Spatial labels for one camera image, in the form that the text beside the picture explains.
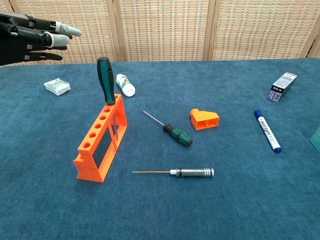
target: orange plastic part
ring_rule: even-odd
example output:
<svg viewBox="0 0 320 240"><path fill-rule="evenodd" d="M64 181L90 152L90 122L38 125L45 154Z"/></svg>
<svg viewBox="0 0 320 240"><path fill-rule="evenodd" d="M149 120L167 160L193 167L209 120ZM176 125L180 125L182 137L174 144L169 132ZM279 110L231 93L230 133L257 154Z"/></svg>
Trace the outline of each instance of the orange plastic part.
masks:
<svg viewBox="0 0 320 240"><path fill-rule="evenodd" d="M219 124L220 117L215 112L199 111L199 109L194 108L191 110L190 115L191 123L195 130L212 128Z"/></svg>
<svg viewBox="0 0 320 240"><path fill-rule="evenodd" d="M115 115L116 125L118 126L118 139L113 133L113 115ZM109 129L111 136L111 144L106 150L106 153L98 168L93 155L107 129ZM122 96L121 94L115 94L115 104L106 104L103 107L92 127L78 147L79 154L76 159L73 160L73 163L78 170L78 175L76 178L103 183L126 129L127 119Z"/></svg>

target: white marker body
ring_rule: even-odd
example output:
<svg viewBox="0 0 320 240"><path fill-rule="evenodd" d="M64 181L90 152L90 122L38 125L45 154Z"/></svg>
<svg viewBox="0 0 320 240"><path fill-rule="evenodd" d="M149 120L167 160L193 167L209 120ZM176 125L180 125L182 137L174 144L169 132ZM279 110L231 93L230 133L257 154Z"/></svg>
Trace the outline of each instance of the white marker body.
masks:
<svg viewBox="0 0 320 240"><path fill-rule="evenodd" d="M266 138L268 139L272 149L273 150L281 149L281 147L280 147L275 135L272 133L272 131L271 131L270 127L268 126L265 118L263 116L260 116L258 118L258 122L259 122L260 126L262 127L263 132L264 132Z"/></svg>

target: silver screwdriver handle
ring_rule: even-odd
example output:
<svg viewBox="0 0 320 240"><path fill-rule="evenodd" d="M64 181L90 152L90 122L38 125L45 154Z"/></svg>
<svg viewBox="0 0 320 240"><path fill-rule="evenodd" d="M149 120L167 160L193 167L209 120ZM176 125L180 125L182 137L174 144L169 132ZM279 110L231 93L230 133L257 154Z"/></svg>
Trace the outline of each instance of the silver screwdriver handle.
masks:
<svg viewBox="0 0 320 240"><path fill-rule="evenodd" d="M213 168L176 168L170 170L170 175L177 177L213 177Z"/></svg>

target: blue marker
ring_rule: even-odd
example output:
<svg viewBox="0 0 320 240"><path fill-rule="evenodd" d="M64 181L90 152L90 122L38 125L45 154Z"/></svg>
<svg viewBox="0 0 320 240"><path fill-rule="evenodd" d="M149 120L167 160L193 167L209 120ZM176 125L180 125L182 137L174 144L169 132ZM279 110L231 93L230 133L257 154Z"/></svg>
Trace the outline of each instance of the blue marker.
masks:
<svg viewBox="0 0 320 240"><path fill-rule="evenodd" d="M268 139L273 151L275 151L276 153L280 153L281 152L281 147L275 137L275 135L272 133L270 127L268 126L265 118L262 116L262 113L260 110L255 110L254 111L254 116L255 118L258 120L266 138Z"/></svg>

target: blue carpet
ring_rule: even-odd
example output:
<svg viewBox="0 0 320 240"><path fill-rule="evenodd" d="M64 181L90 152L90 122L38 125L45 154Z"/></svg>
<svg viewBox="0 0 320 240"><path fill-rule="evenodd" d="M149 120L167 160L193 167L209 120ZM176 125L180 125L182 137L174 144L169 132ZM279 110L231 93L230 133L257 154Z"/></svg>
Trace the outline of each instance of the blue carpet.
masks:
<svg viewBox="0 0 320 240"><path fill-rule="evenodd" d="M77 148L104 105L96 64L0 68L0 239L314 240L320 236L320 59L113 62L136 88L104 183L76 179ZM298 75L266 99L285 72ZM71 91L55 96L44 83ZM116 85L115 93L121 93ZM190 110L216 112L196 131ZM282 147L274 153L254 111ZM144 114L187 132L177 142ZM213 178L132 174L214 168Z"/></svg>

